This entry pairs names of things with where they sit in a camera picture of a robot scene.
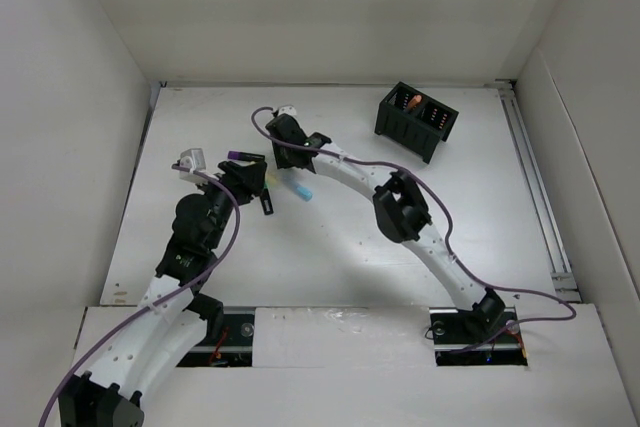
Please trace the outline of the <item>orange pastel highlighter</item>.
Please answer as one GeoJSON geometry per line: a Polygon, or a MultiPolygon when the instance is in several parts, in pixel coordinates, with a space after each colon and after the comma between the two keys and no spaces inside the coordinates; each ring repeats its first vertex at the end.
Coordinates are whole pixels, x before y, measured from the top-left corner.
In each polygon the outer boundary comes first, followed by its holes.
{"type": "Polygon", "coordinates": [[[412,110],[414,110],[420,103],[422,102],[422,96],[421,95],[415,95],[413,96],[409,102],[406,105],[405,111],[406,112],[411,112],[412,110]]]}

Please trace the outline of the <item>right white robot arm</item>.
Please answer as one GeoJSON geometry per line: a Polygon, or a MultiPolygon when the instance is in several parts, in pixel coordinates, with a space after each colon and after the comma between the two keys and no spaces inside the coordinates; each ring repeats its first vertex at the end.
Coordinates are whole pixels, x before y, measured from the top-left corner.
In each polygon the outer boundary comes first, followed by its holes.
{"type": "Polygon", "coordinates": [[[318,132],[307,135],[287,113],[277,114],[266,124],[266,131],[280,168],[306,169],[331,178],[372,203],[380,232],[412,252],[440,282],[461,313],[462,328],[473,343],[497,331],[504,302],[458,265],[433,225],[413,175],[398,166],[357,159],[318,132]]]}

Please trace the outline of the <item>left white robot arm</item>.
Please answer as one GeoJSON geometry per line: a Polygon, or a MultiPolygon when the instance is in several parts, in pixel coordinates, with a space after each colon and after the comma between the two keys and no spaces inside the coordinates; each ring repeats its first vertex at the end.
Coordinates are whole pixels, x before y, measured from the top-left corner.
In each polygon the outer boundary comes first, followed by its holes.
{"type": "Polygon", "coordinates": [[[136,311],[80,359],[53,398],[63,426],[141,426],[149,399],[198,343],[222,334],[223,305],[202,293],[227,256],[218,248],[227,225],[240,224],[239,209],[261,196],[263,161],[219,164],[207,172],[199,150],[174,164],[196,192],[175,207],[172,235],[136,311]]]}

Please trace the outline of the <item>blue pastel highlighter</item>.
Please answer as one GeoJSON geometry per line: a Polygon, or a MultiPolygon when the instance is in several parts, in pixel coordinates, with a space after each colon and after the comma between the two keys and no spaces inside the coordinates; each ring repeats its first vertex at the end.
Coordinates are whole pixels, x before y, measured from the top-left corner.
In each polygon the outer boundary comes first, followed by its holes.
{"type": "Polygon", "coordinates": [[[287,174],[282,177],[283,184],[296,196],[305,202],[309,202],[313,198],[310,189],[303,186],[294,176],[287,174]]]}

